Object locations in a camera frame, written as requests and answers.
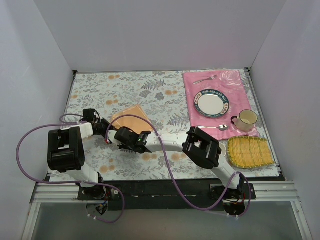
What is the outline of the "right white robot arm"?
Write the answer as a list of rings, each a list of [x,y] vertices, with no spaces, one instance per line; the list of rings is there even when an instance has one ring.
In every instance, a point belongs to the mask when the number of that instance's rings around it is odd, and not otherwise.
[[[218,140],[198,127],[191,127],[185,134],[164,134],[157,131],[135,133],[127,127],[108,130],[105,134],[108,144],[116,144],[121,150],[134,153],[163,152],[169,168],[167,152],[184,153],[195,165],[212,171],[219,178],[223,187],[223,199],[249,199],[251,187],[243,174],[236,172],[229,162],[220,158],[222,149]]]

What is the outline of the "orange satin napkin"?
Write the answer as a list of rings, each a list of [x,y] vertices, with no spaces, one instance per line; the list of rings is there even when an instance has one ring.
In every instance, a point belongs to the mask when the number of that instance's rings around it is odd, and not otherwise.
[[[135,116],[141,117],[142,119],[144,119],[148,122],[150,121],[149,118],[147,117],[145,111],[142,109],[142,107],[139,104],[136,104],[134,106],[126,108],[125,110],[123,110],[121,112],[114,114],[111,117],[111,121],[113,121],[116,118],[118,118],[119,116],[123,116],[123,115],[135,115]],[[148,123],[146,123],[144,120],[141,120],[140,118],[136,118],[136,117],[132,117],[132,116],[126,116],[126,117],[119,118],[112,125],[116,129],[120,129],[121,127],[127,127],[130,130],[132,130],[133,132],[135,132],[136,134],[140,134],[143,131],[153,132],[154,131],[153,128]]]

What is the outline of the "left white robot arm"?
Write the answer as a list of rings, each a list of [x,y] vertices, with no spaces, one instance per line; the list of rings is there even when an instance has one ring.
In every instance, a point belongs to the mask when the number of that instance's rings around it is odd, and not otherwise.
[[[69,175],[85,195],[101,200],[107,195],[103,177],[86,163],[83,140],[106,136],[110,123],[93,108],[84,109],[78,125],[48,133],[47,163],[52,171]]]

